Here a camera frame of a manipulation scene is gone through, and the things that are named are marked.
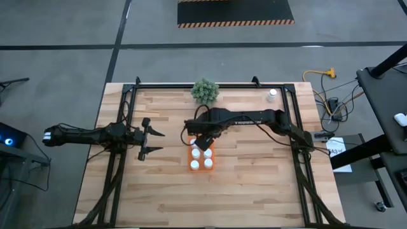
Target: potted succulent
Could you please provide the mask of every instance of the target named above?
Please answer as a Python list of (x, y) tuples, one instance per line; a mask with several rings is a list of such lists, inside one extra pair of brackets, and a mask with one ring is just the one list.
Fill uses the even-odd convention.
[(191, 90), (192, 97), (200, 104), (213, 104), (219, 95), (219, 85), (202, 78), (196, 82)]

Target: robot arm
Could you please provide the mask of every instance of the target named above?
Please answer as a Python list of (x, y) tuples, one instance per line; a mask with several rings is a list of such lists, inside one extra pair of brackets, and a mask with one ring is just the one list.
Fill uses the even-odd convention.
[(45, 146), (61, 146), (65, 143), (76, 144), (98, 144), (105, 148), (121, 148), (122, 145), (141, 146), (138, 159), (144, 161), (146, 154), (162, 147), (148, 147), (147, 135), (164, 136), (153, 130), (150, 126), (150, 119), (144, 118), (140, 128), (134, 128), (134, 131), (128, 131), (126, 125), (122, 122), (110, 123), (106, 127), (85, 130), (82, 128), (66, 128), (61, 125), (55, 125), (45, 129), (43, 143)]
[(225, 108), (211, 108), (197, 119), (186, 120), (185, 128), (189, 135), (197, 135), (195, 144), (206, 150), (213, 139), (220, 137), (222, 131), (231, 125), (261, 125), (271, 128), (278, 135), (288, 135), (297, 147), (312, 149), (312, 136), (291, 123), (288, 115), (281, 110), (266, 109), (264, 111), (229, 111)]

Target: butcher block tabletop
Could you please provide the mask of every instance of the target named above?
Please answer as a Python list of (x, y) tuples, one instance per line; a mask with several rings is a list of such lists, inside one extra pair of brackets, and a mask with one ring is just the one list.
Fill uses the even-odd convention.
[[(320, 131), (311, 84), (294, 84), (304, 129)], [(106, 85), (98, 127), (116, 121), (122, 87), (123, 83)], [(278, 91), (273, 102), (268, 102), (268, 91), (261, 88), (219, 89), (213, 107), (230, 111), (284, 110), (281, 92)], [(289, 93), (288, 100), (295, 123)], [(188, 170), (188, 147), (182, 144), (180, 134), (184, 120), (193, 118), (197, 106), (189, 89), (137, 90), (132, 125), (141, 127), (144, 117), (151, 118), (151, 126), (165, 137), (149, 135), (148, 146), (164, 149), (150, 153), (143, 162), (137, 159), (138, 146), (127, 150), (116, 226), (304, 226), (291, 148), (273, 142), (255, 125), (232, 126), (215, 140), (212, 172), (197, 174)], [(288, 137), (265, 128), (276, 140), (289, 144)], [(315, 145), (324, 147), (323, 143)], [(89, 157), (102, 150), (101, 146), (92, 146)], [(317, 193), (333, 214), (344, 222), (329, 158), (319, 151), (311, 154)], [(102, 195), (108, 160), (109, 152), (103, 152), (88, 162), (74, 223), (81, 221)], [(109, 220), (112, 199), (113, 195), (107, 205), (106, 221)], [(315, 222), (308, 195), (307, 202), (311, 219)]]

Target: white paper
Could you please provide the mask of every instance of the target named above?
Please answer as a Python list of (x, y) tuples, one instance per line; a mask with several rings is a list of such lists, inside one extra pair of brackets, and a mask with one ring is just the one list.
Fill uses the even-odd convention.
[[(345, 144), (343, 143), (343, 138), (341, 137), (332, 137), (326, 143), (326, 148), (331, 152), (331, 157), (339, 155), (346, 151)], [(333, 172), (352, 172), (352, 168), (350, 165), (345, 165), (343, 167), (334, 169)]]

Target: concrete floor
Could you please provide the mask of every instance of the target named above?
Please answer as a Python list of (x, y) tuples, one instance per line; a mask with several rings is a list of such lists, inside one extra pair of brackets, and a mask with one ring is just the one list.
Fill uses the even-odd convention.
[[(176, 1), (133, 0), (123, 44), (206, 42), (403, 41), (407, 16), (396, 0), (290, 0), (296, 24), (274, 27), (177, 29)], [(113, 44), (125, 0), (6, 0), (0, 2), (0, 45)], [(335, 67), (332, 88), (374, 66), (398, 46), (337, 48), (230, 48), (180, 50), (121, 50), (113, 82), (301, 81), (303, 71)], [(40, 142), (43, 130), (59, 122), (93, 128), (112, 50), (0, 51), (0, 80), (30, 77), (2, 95), (0, 120), (26, 131)], [(307, 80), (321, 90), (320, 76)], [(356, 85), (333, 90), (343, 98)], [(371, 139), (382, 130), (365, 96), (338, 135), (362, 133)], [(71, 223), (89, 147), (43, 147), (52, 157), (50, 189), (26, 187), (15, 214), (14, 228), (48, 228)], [(372, 203), (380, 200), (374, 183), (338, 183), (348, 223), (355, 226), (405, 228), (407, 219), (384, 171), (382, 177), (395, 204), (385, 213)], [(31, 182), (46, 184), (46, 170)]]

